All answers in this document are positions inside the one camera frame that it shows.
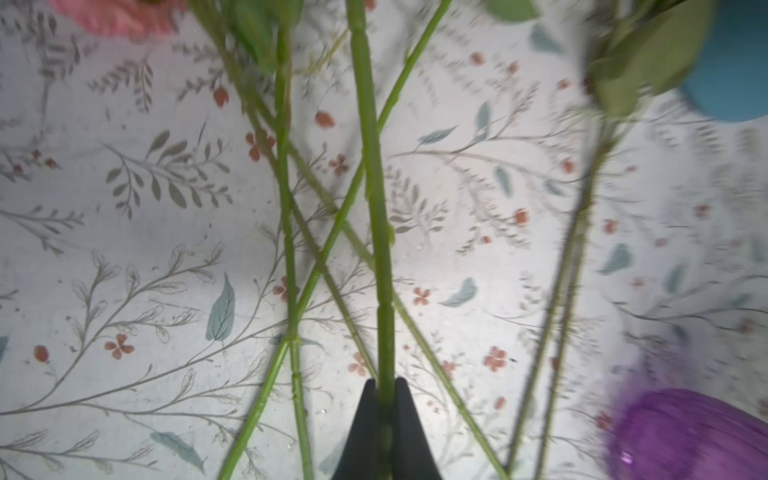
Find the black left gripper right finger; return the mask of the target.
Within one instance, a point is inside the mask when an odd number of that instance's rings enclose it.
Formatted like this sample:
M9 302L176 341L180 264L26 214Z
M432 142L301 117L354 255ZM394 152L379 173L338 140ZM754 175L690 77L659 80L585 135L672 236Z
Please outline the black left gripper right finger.
M393 478L441 480L408 382L403 377L395 381L393 429Z

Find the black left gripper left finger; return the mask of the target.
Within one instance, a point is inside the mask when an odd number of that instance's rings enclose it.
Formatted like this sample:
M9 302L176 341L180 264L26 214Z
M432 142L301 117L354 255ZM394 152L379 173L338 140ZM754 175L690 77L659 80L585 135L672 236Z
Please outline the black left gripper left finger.
M378 392L366 381L333 480L371 480L377 472Z

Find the deep pink rose stem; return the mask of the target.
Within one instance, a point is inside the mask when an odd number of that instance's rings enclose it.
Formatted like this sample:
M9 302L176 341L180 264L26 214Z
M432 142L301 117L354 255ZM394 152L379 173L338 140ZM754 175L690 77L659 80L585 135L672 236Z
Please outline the deep pink rose stem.
M366 175L366 198L371 224L376 275L378 342L378 474L379 479L394 477L394 407L395 407L395 323L393 275L387 221L386 195L377 123L376 97L366 14L362 1L346 3L351 32L353 71L355 75L362 160Z

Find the purple ribbed glass vase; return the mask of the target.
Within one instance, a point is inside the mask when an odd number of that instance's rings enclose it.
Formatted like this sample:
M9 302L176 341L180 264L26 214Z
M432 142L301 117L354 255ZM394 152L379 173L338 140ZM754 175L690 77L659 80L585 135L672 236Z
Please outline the purple ribbed glass vase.
M685 389L642 394L618 416L611 479L765 479L767 423Z

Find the teal cylindrical vase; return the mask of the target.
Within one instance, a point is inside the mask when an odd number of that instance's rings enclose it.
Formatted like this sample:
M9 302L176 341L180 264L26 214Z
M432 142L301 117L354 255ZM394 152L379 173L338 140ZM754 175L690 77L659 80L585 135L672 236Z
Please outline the teal cylindrical vase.
M720 1L682 91L702 115L745 122L767 115L767 2Z

